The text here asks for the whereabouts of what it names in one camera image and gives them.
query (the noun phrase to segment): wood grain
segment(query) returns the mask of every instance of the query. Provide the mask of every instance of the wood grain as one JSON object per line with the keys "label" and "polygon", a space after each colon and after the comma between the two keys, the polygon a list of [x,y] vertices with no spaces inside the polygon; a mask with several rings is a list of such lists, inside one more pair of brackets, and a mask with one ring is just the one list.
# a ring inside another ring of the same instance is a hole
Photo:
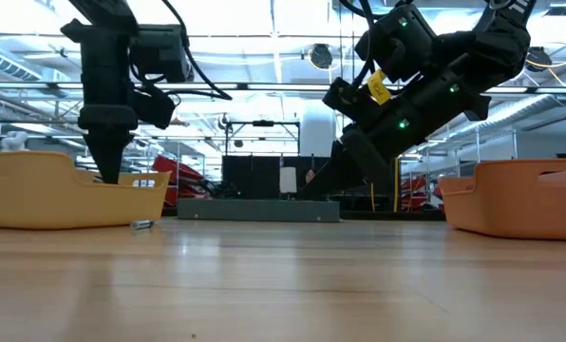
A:
{"label": "wood grain", "polygon": [[566,341],[566,242],[424,222],[0,230],[0,341]]}

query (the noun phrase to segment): ceiling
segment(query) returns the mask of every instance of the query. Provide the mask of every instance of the ceiling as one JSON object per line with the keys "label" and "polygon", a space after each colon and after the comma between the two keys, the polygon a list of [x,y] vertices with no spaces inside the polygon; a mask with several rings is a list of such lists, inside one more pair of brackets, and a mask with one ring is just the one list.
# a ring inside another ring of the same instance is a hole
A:
{"label": "ceiling", "polygon": [[[174,16],[160,0],[127,0],[141,24],[175,24]],[[171,0],[184,19],[191,39],[191,50],[199,65],[214,82],[328,85],[335,77],[351,80],[362,66],[352,47],[367,29],[364,19],[340,10],[337,0]],[[374,11],[387,10],[390,1],[371,1]],[[471,29],[479,19],[482,0],[417,0],[425,18],[437,33]],[[566,63],[566,15],[547,15],[551,7],[566,1],[541,1],[528,29],[532,46],[543,46],[554,64]],[[0,52],[38,73],[58,70],[65,80],[80,80],[80,48],[64,37],[59,28],[82,16],[67,0],[0,0]],[[306,60],[314,44],[328,44],[334,59],[331,70],[316,69]],[[59,55],[64,50],[67,57]],[[566,64],[552,69],[564,80]],[[552,72],[525,71],[505,86],[563,86]],[[0,72],[0,81],[18,81]],[[36,111],[19,109],[15,104],[0,104],[7,110],[32,118],[49,116],[59,121],[77,120],[82,93],[71,91],[67,98],[56,99],[37,91],[0,89],[0,94],[21,102]],[[223,113],[233,121],[269,119],[281,122],[301,120],[305,108],[320,103],[318,92],[231,92],[231,102],[184,96],[176,113],[177,124],[166,131],[141,126],[138,135],[162,151],[177,153],[183,146],[187,155],[205,156],[206,172],[219,175],[218,157],[224,150],[224,130],[218,126]],[[495,97],[494,105],[515,102],[519,97]],[[540,113],[513,127],[521,129],[563,115],[563,110]],[[338,116],[338,130],[343,120]],[[441,136],[467,125],[463,116],[453,120],[434,136]],[[52,126],[68,136],[73,127]],[[563,130],[563,123],[556,129]],[[297,147],[294,134],[282,126],[245,127],[237,139],[238,153],[293,153]],[[204,137],[211,137],[206,142]],[[130,156],[145,155],[145,150],[131,150]]]}

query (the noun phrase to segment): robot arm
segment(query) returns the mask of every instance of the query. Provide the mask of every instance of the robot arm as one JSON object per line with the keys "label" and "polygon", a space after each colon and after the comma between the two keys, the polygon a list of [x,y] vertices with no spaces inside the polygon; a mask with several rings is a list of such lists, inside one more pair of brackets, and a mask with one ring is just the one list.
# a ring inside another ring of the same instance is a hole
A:
{"label": "robot arm", "polygon": [[386,190],[391,160],[460,113],[472,121],[487,119],[491,98],[481,94],[523,68],[530,47],[525,26],[535,3],[490,0],[472,31],[437,36],[411,0],[400,1],[355,51],[366,60],[371,49],[391,82],[411,81],[380,102],[369,89],[373,80],[358,88],[340,78],[333,82],[323,101],[353,123],[334,142],[329,163],[299,195],[310,198],[365,179]]}

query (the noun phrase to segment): white object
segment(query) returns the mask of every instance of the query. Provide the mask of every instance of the white object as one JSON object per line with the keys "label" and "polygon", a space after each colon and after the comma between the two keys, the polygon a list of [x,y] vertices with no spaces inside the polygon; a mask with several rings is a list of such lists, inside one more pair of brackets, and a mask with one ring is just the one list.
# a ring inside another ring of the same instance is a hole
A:
{"label": "white object", "polygon": [[26,149],[26,141],[28,140],[28,133],[12,131],[7,133],[7,137],[4,138],[0,145],[2,149],[0,152],[19,152],[28,151]]}
{"label": "white object", "polygon": [[295,194],[298,186],[295,179],[295,167],[281,167],[279,189],[281,194]]}

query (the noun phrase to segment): white cylinder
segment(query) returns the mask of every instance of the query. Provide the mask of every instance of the white cylinder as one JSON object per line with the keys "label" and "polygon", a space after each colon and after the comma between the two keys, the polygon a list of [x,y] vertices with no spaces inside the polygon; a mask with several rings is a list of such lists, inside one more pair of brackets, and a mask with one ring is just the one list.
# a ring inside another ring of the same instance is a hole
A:
{"label": "white cylinder", "polygon": [[336,139],[334,111],[321,101],[307,101],[300,122],[300,156],[329,157]]}

